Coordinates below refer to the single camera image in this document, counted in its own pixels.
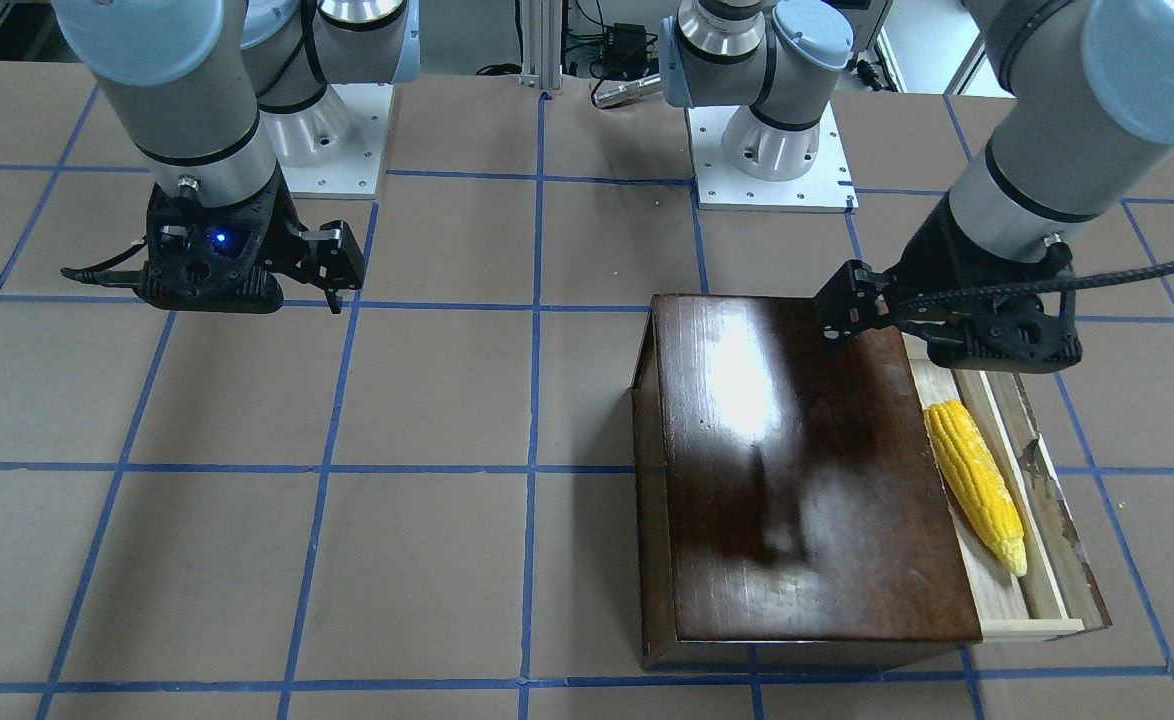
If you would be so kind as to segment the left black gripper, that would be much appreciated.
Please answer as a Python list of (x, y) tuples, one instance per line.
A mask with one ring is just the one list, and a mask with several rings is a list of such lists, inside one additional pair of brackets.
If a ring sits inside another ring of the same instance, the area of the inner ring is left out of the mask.
[(1032, 243), (1030, 263), (986, 251), (962, 231), (944, 196), (889, 272), (848, 260), (816, 292), (814, 310), (829, 354), (895, 318), (902, 331), (927, 341), (930, 359), (943, 368), (1061, 372), (1084, 357), (1075, 292), (1062, 292), (1050, 315), (1040, 292), (1020, 285), (1068, 280), (1072, 260), (1067, 243), (1041, 240)]

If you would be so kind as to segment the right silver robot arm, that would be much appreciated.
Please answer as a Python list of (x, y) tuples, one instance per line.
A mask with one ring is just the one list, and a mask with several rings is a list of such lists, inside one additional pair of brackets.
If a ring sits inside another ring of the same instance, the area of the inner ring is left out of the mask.
[(340, 85), (421, 68), (414, 1), (56, 1), (58, 28), (151, 169), (143, 237), (81, 284), (185, 312), (270, 314), (281, 277), (331, 312), (366, 272), (353, 229), (308, 228), (286, 167), (344, 150)]

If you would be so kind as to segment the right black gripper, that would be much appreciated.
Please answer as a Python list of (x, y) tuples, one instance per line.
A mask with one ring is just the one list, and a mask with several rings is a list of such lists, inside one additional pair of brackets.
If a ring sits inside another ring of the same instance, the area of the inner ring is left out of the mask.
[(136, 292), (151, 307), (175, 311), (274, 312), (284, 304), (281, 272), (319, 288), (328, 310), (340, 314), (340, 292), (360, 290), (366, 272), (346, 222), (305, 231), (281, 170), (225, 208), (153, 187), (146, 245)]

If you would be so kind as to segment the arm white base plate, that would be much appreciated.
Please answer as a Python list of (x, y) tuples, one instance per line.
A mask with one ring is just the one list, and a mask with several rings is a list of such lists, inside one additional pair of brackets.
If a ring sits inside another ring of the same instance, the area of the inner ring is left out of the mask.
[(702, 208), (852, 213), (861, 206), (834, 105), (805, 132), (762, 126), (734, 106), (691, 108), (686, 117)]
[(261, 113), (294, 197), (378, 197), (394, 90), (392, 85), (331, 85), (311, 108)]

